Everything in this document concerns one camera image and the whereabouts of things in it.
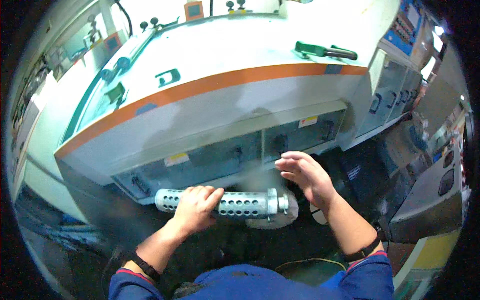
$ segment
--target black wristband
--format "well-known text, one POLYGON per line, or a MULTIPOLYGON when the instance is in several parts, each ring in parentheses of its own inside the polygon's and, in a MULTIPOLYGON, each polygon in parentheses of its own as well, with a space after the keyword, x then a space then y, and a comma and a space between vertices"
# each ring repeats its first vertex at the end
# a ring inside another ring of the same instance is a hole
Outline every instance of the black wristband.
POLYGON ((131 260, 136 263, 140 269, 142 269, 142 271, 151 277, 155 282, 160 280, 160 274, 151 265, 137 255, 137 249, 132 250, 129 255, 127 255, 127 260, 131 260))
POLYGON ((380 243, 380 237, 377 235, 377 237, 370 244, 370 246, 365 247, 363 249, 360 249, 360 251, 358 251, 357 253, 348 254, 348 255, 344 254, 343 259, 347 263, 351 263, 351 262, 354 262, 354 261, 357 261, 357 260, 360 260, 360 259, 364 259, 368 255, 370 255, 370 253, 372 253, 372 251, 378 246, 379 243, 380 243))

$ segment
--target cable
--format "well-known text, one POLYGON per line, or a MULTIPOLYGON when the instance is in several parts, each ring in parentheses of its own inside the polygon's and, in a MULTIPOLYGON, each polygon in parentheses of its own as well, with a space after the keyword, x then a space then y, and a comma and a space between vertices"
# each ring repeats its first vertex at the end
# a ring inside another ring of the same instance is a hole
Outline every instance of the cable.
POLYGON ((119 6, 120 10, 123 12, 123 14, 125 15, 125 17, 127 18, 127 21, 128 21, 128 31, 129 31, 129 34, 128 36, 131 37, 132 36, 132 32, 133 32, 133 28, 132 28, 132 21, 130 20, 130 16, 127 14, 127 12, 125 11, 125 9, 123 8, 123 6, 120 4, 120 1, 119 0, 115 0, 115 3, 119 6))
POLYGON ((120 246, 117 246, 117 247, 115 248, 115 250, 112 252, 112 257, 110 257, 107 265, 105 266, 105 268, 104 268, 103 271, 102 271, 102 276, 100 277, 100 286, 102 287, 102 292, 103 292, 103 296, 105 297, 105 299, 108 299, 108 294, 105 292, 105 287, 104 287, 105 273, 106 273, 107 270, 110 268, 113 259, 114 259, 114 258, 117 259, 120 254, 121 254, 121 247, 120 247, 120 246))
POLYGON ((328 263, 333 263, 333 264, 337 264, 337 265, 341 266, 344 271, 347 270, 347 268, 345 268, 345 266, 344 266, 343 264, 339 263, 339 262, 331 261, 331 260, 325 259, 325 258, 316 258, 316 257, 314 257, 314 258, 304 259, 304 260, 301 260, 301 261, 293 261, 293 262, 288 262, 288 263, 281 264, 281 265, 279 265, 278 267, 275 268, 275 272, 278 272, 277 270, 278 270, 279 268, 281 268, 281 267, 283 267, 283 266, 285 266, 285 265, 287 265, 287 264, 304 263, 304 262, 309 262, 309 261, 324 261, 324 262, 328 262, 328 263))

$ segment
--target yellow label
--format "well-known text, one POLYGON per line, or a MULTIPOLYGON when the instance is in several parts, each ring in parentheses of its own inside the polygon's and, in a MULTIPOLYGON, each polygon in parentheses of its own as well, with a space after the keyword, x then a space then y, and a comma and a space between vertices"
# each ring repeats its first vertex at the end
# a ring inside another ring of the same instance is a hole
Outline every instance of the yellow label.
POLYGON ((299 122, 299 128, 314 125, 318 120, 318 116, 308 117, 306 119, 301 119, 299 122))
POLYGON ((171 167, 189 161, 186 153, 179 153, 165 158, 165 166, 171 167))

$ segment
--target right hand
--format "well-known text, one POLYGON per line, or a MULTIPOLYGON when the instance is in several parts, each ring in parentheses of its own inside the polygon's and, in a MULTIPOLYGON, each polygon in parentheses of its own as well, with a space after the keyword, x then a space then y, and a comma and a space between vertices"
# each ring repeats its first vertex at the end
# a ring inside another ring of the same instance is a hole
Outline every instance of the right hand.
POLYGON ((188 187, 182 193, 172 221, 181 232, 191 235, 215 223, 212 210, 223 197, 223 189, 212 186, 188 187))
POLYGON ((318 208, 329 206, 338 195, 327 172, 310 155, 288 151, 275 162, 283 178, 298 184, 307 200, 318 208))

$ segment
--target red trim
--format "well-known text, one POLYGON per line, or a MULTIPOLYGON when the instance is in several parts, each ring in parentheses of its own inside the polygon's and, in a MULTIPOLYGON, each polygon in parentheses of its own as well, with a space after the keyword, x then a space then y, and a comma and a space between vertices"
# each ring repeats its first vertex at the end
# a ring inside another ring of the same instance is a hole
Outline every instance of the red trim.
MULTIPOLYGON (((374 255, 384 255, 385 257, 388 257, 388 256, 387 256, 387 253, 386 253, 385 251, 379 250, 379 251, 377 251, 377 252, 375 252, 375 253, 373 253, 373 254, 370 254, 369 256, 367 256, 367 257, 365 257, 365 258, 368 258, 368 257, 370 257, 370 256, 374 256, 374 255)), ((350 271, 353 267, 355 267, 359 262, 363 262, 364 259, 359 260, 359 261, 354 262, 353 264, 351 264, 350 267, 348 267, 347 272, 350 271)))
POLYGON ((135 272, 132 271, 132 270, 119 269, 115 274, 118 274, 118 273, 127 273, 127 274, 131 274, 131 275, 135 275, 135 276, 137 276, 137 277, 140 277, 141 279, 145 279, 149 284, 153 285, 153 283, 151 283, 150 280, 148 280, 145 276, 143 276, 143 275, 140 274, 140 273, 135 273, 135 272))

